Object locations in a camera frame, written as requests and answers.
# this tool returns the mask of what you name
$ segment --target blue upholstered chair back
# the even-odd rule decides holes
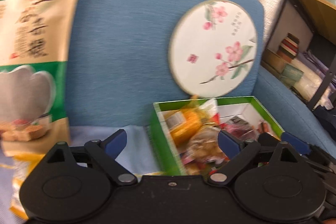
[[[205,0],[79,0],[66,83],[70,124],[146,125],[152,103],[189,97],[174,82],[167,59],[178,20]],[[258,53],[246,79],[226,96],[251,95],[259,68],[263,8],[244,7],[258,31]]]

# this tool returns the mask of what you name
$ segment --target circular disc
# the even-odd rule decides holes
[[[217,97],[248,75],[257,50],[257,32],[248,13],[228,0],[208,0],[188,11],[175,27],[169,64],[187,93]]]
[[[62,162],[51,165],[38,179],[28,177],[29,183],[21,187],[20,200],[30,217],[46,223],[74,223],[95,213],[108,199],[111,184],[102,172],[64,167]]]
[[[291,162],[268,164],[242,173],[235,181],[234,191],[250,213],[276,223],[312,217],[326,196],[322,180],[308,165]]]

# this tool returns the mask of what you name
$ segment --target chair armrest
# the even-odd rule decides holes
[[[304,140],[318,145],[336,157],[336,143],[323,129],[313,113],[278,79],[260,67],[252,92],[281,127]]]

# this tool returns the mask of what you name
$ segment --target green box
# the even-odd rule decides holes
[[[208,99],[198,99],[203,104]],[[180,160],[177,148],[170,136],[163,117],[164,111],[178,110],[191,100],[154,103],[154,112],[149,127],[149,138],[156,154],[161,170],[165,175],[187,175]],[[273,132],[280,137],[282,127],[269,114],[254,96],[217,98],[220,122],[225,122],[233,116],[239,116],[248,121],[255,128],[260,119],[267,121]]]

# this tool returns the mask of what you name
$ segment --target blue gripper pad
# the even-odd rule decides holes
[[[245,147],[244,142],[226,131],[218,133],[218,146],[230,160]]]
[[[310,145],[308,143],[305,143],[288,132],[281,134],[281,141],[290,143],[301,155],[309,155],[311,152]]]
[[[124,150],[127,144],[127,134],[123,129],[119,129],[107,139],[100,143],[100,147],[112,159],[116,159],[118,155]]]

